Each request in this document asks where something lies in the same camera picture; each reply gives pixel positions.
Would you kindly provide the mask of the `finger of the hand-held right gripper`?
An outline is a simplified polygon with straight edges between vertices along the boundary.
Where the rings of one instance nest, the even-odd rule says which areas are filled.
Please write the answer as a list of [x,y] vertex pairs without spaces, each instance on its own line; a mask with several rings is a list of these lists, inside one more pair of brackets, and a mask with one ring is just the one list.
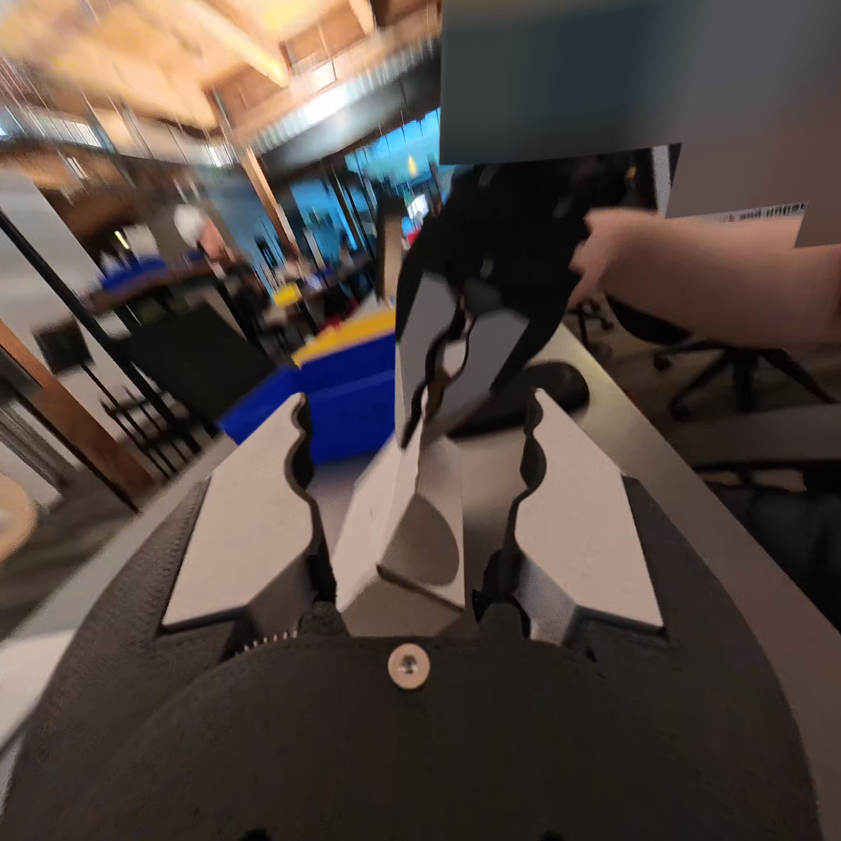
[[447,435],[488,398],[491,387],[529,326],[514,310],[480,315],[464,344],[462,366],[442,385],[436,408],[426,418],[426,438]]
[[395,343],[394,441],[404,450],[438,414],[466,360],[466,315],[447,282],[425,274]]

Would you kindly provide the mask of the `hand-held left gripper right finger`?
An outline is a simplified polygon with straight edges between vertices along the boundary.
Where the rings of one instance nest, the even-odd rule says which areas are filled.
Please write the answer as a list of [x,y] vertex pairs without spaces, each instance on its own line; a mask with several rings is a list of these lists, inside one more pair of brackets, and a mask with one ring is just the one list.
[[662,633],[622,471],[543,389],[529,398],[524,432],[526,488],[473,591],[477,622],[509,604],[526,635],[545,643],[572,644],[590,621]]

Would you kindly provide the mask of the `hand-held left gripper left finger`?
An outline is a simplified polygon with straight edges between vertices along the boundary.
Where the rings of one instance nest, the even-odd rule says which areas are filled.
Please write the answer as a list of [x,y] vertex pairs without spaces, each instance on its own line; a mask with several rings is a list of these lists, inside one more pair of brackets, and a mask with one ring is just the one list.
[[336,603],[309,494],[310,405],[292,394],[210,475],[163,612],[181,633],[229,624],[235,643],[282,640],[313,604]]

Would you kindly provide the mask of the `blue plastic bin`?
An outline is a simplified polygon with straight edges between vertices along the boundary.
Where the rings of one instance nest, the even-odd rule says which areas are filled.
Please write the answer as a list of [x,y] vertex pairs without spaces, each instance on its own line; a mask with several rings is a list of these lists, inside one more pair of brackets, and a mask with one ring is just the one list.
[[317,466],[375,453],[394,432],[394,333],[277,369],[217,420],[242,444],[293,394],[308,398]]
[[142,257],[130,265],[119,264],[109,269],[103,269],[100,286],[103,291],[121,289],[126,284],[132,283],[145,275],[168,269],[169,266],[159,257]]

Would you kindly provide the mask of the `white cardboard mailer box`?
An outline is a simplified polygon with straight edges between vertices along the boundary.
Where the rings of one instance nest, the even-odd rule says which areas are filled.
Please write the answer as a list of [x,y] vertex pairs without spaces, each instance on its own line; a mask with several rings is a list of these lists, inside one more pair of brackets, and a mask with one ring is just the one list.
[[336,606],[347,612],[384,584],[450,611],[465,608],[463,486],[458,447],[426,441],[419,420],[409,441],[411,396],[395,350],[395,429],[359,478],[331,562]]

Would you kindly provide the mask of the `person's right forearm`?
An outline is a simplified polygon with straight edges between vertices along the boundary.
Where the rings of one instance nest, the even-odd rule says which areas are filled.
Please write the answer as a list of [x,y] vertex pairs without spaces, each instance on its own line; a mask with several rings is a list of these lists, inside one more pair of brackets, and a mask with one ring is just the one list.
[[840,246],[797,247],[795,218],[659,225],[657,314],[744,345],[839,344]]

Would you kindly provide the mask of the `person's right hand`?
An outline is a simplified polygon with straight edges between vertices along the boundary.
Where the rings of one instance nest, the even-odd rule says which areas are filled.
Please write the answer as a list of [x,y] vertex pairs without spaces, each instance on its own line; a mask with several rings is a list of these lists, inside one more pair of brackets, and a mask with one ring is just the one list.
[[579,280],[570,295],[568,308],[574,309],[601,290],[608,268],[648,232],[661,214],[654,209],[636,207],[594,208],[584,216],[588,236],[574,249],[569,268]]

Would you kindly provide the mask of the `black textured pad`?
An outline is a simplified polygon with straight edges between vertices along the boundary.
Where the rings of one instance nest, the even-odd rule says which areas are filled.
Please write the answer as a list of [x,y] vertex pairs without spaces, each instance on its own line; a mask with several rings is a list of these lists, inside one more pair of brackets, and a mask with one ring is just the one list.
[[590,403],[590,390],[574,366],[548,361],[525,367],[491,391],[466,420],[447,433],[454,441],[507,432],[522,431],[529,414],[531,396],[543,390],[563,410],[583,410]]

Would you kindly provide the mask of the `black leaning panel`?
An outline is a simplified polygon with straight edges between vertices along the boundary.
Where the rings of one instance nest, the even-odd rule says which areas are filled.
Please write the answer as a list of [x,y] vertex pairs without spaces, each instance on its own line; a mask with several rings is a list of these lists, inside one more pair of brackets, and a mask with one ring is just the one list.
[[199,420],[213,424],[277,369],[210,304],[143,325],[121,350]]

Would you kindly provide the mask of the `wooden post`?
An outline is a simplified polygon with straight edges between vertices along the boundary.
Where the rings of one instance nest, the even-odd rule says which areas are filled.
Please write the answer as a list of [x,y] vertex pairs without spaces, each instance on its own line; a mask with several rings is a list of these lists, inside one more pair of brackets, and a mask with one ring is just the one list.
[[226,142],[237,154],[240,167],[244,170],[256,195],[270,220],[281,247],[287,256],[298,259],[301,257],[300,247],[289,224],[289,220],[279,207],[276,198],[271,190],[266,174],[263,171],[260,161],[255,152],[247,142],[238,139],[233,129],[229,116],[221,97],[215,88],[209,88],[206,92],[208,100],[213,103],[216,111],[217,121],[220,129],[226,137]]

